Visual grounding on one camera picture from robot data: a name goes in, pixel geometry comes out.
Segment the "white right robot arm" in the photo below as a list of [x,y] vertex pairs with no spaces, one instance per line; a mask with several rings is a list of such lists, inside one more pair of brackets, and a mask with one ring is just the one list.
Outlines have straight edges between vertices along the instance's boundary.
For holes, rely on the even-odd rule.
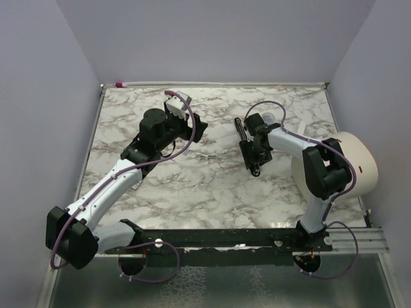
[[286,152],[302,161],[309,201],[298,222],[304,230],[296,233],[295,243],[300,250],[311,250],[319,241],[316,233],[325,228],[331,202],[353,179],[339,142],[334,138],[318,141],[297,135],[279,123],[266,124],[259,114],[248,116],[243,124],[238,124],[237,130],[245,167],[253,176],[259,176],[260,167],[272,160],[272,150]]

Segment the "white stapler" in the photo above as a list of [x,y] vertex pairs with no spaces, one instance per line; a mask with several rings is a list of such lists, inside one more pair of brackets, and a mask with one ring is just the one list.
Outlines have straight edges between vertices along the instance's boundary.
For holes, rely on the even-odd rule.
[[304,121],[301,121],[298,125],[298,129],[297,129],[297,134],[307,137],[308,135],[306,134],[306,129],[307,129],[307,124]]

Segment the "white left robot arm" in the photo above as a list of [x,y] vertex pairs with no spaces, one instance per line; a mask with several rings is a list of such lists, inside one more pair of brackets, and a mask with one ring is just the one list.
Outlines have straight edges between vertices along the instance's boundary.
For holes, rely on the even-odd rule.
[[183,139],[198,142],[208,124],[188,110],[181,114],[151,108],[143,114],[138,134],[123,150],[119,160],[86,195],[66,208],[53,207],[46,218],[46,247],[51,250],[50,266],[59,270],[55,257],[80,270],[98,251],[93,232],[105,213],[133,185],[141,182],[159,163],[167,161],[164,148]]

